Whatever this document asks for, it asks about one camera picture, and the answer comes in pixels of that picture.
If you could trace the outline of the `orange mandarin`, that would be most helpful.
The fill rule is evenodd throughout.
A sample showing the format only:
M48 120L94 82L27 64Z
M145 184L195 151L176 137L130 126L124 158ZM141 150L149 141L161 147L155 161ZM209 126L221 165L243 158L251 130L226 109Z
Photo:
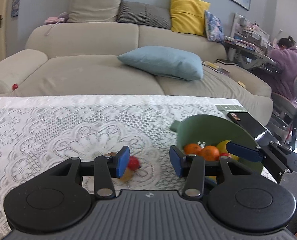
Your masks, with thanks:
M202 148L198 155L203 157L206 161L218 161L220 157L219 149L215 146L209 145Z
M187 144L183 147L183 150L186 155L200 155L202 148L199 144Z

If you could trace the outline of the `brown kiwi fruit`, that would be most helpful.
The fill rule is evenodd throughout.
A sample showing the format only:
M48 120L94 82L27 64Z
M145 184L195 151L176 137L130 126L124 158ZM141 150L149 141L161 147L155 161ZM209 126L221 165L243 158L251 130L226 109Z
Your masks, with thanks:
M116 156L116 152L110 152L106 154L106 157L109 159L109 163L113 162L113 157ZM133 177L133 171L129 168L129 166L126 167L125 172L123 173L123 176L119 178L118 180L121 181L122 183L127 183L129 182Z

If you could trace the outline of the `red tomato front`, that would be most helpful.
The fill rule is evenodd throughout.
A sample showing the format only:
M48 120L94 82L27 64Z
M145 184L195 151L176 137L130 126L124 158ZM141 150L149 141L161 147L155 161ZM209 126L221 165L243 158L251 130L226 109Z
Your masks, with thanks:
M139 161L138 158L134 157L134 156L130 156L129 157L129 162L127 167L131 170L131 171L136 171L138 169L141 168L141 163Z

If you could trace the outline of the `green plastic colander bowl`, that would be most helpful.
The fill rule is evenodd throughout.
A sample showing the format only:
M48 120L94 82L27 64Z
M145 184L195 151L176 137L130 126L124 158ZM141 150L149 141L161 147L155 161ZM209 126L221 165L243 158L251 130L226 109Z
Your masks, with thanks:
M183 121L174 121L171 130L177 134L174 146L183 153L185 145L198 142L204 142L206 146L216 146L221 141L230 140L248 148L255 148L257 145L253 137L241 127L213 115L193 115ZM214 176L219 185L224 184L229 188L261 184L265 178L255 168L249 167L249 164L261 167L261 162L255 163L243 158L238 161L228 157L219 157L218 161L205 160L204 183L208 181L209 176Z

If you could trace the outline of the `black notebook with pen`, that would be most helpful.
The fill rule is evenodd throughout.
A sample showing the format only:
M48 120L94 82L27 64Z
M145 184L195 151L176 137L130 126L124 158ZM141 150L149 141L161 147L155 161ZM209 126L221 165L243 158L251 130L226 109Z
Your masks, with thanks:
M255 141L261 139L268 132L268 129L248 112L229 112L227 116L232 122L248 132Z

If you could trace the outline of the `grey office chair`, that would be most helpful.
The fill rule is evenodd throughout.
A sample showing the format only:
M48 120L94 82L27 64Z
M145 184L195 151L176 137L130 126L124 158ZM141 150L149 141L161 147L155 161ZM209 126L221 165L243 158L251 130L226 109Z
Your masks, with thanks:
M291 101L286 97L278 94L272 93L271 98L273 100L274 109L277 111L280 118L285 118L288 116L290 119L290 124L287 127L288 135L291 135L291 140L289 146L292 150L296 148L297 139L297 77L293 82L293 90L296 94L296 99Z

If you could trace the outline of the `white lace tablecloth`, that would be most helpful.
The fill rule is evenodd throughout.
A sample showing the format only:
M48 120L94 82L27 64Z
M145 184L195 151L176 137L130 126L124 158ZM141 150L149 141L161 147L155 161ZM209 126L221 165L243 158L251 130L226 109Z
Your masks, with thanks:
M171 124L245 110L234 99L188 96L0 97L0 239L10 231L6 194L71 157L92 161L128 146L141 168L129 182L115 180L116 190L180 190L183 181L169 161L177 137Z

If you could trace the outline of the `light blue pillow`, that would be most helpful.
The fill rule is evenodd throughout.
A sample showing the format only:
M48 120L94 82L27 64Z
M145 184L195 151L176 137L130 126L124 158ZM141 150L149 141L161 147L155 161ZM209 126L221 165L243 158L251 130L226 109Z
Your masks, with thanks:
M155 76L172 77L185 81L201 80L201 58L189 51L163 46L144 46L117 57L123 64Z

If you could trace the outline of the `cluttered desk with books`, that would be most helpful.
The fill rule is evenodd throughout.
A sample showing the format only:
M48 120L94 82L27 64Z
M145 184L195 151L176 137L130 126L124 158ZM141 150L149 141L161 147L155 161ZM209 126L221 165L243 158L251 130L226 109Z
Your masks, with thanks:
M268 57L273 49L270 35L245 16L234 14L231 32L225 36L225 48L229 63L245 70L263 69L268 73L279 73L277 63Z

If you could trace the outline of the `beige sofa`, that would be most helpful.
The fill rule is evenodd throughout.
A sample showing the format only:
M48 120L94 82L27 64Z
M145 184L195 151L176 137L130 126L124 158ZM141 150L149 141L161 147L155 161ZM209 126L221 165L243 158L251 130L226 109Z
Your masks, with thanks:
M0 62L0 96L173 95L236 99L261 124L273 111L271 88L234 65L228 75L203 68L203 78L183 81L155 76L117 57L144 47L163 46L198 55L215 64L226 58L222 44L205 37L128 23L42 25L25 48Z

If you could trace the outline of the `small red ball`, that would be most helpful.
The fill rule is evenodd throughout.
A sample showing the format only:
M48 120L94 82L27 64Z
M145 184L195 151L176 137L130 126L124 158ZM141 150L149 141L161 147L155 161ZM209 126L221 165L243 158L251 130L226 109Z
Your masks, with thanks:
M18 88L18 84L14 84L13 86L12 86L12 90L16 90Z

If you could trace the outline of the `blue patterned pillow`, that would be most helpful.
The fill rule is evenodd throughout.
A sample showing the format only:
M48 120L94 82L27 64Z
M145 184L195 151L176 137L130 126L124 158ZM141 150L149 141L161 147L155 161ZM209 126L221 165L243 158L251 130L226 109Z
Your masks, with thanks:
M204 11L206 36L208 41L223 43L225 36L221 20L209 11Z

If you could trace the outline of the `grey back cushion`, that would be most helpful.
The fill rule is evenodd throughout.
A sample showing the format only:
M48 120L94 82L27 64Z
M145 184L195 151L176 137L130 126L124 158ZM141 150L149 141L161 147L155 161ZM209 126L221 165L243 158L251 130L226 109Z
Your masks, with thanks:
M139 2L121 1L117 22L171 29L168 9Z

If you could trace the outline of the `pink item on sofa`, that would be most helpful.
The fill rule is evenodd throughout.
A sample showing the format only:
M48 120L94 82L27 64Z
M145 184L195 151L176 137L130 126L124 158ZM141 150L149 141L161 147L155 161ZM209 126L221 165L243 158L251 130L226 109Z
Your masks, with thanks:
M69 19L68 13L63 12L58 16L55 17L48 17L45 21L44 24L57 24L57 23L65 23Z

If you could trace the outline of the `beige back cushion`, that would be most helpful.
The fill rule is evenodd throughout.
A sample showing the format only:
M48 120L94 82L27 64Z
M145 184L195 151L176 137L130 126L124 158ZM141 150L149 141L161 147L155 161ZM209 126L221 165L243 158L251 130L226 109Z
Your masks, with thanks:
M69 22L114 22L121 0L71 0Z

